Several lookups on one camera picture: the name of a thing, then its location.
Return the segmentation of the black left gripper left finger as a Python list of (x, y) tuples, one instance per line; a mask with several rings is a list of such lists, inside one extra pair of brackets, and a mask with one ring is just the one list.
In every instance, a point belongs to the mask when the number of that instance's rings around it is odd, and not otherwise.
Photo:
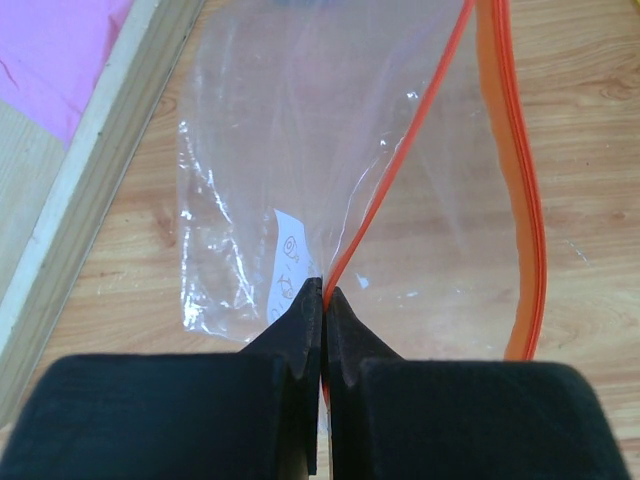
[(5, 479), (306, 479), (317, 471), (322, 282), (236, 353), (53, 363), (1, 459)]

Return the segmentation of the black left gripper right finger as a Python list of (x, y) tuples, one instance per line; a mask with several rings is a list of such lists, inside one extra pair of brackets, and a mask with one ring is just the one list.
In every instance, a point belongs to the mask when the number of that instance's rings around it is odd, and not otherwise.
[(335, 479), (626, 479), (601, 404), (550, 362), (407, 360), (340, 290), (323, 321)]

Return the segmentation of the clear orange zip top bag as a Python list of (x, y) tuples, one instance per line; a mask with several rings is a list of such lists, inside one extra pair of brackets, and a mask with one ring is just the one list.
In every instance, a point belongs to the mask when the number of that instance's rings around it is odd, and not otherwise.
[(533, 357), (546, 239), (509, 2), (231, 1), (179, 112), (187, 331), (247, 344), (318, 277), (404, 357)]

